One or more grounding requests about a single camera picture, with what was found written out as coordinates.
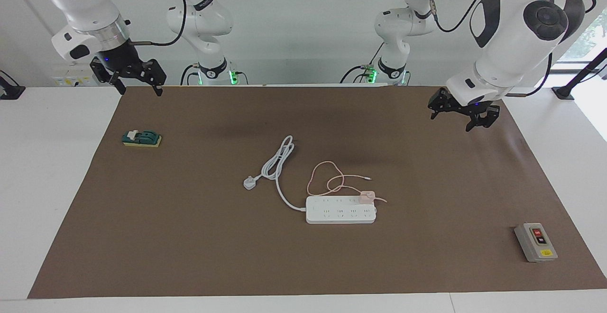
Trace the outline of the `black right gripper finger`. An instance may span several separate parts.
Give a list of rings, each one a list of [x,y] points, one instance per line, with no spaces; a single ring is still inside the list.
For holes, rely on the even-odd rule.
[[[120,80],[120,75],[117,72],[110,74],[101,62],[90,62],[90,67],[97,78],[98,82],[110,84],[120,95],[125,94],[124,83]]]
[[[163,94],[166,74],[156,59],[142,63],[142,81],[152,86],[156,96]]]

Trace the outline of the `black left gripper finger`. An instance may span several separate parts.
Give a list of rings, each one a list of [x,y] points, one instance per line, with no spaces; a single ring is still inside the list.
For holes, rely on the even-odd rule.
[[[427,107],[431,110],[431,120],[444,111],[449,102],[449,93],[446,89],[438,89],[429,99]]]
[[[499,114],[500,106],[488,106],[483,113],[472,113],[470,114],[470,121],[466,125],[465,131],[469,132],[475,127],[484,127],[488,129],[498,119]]]

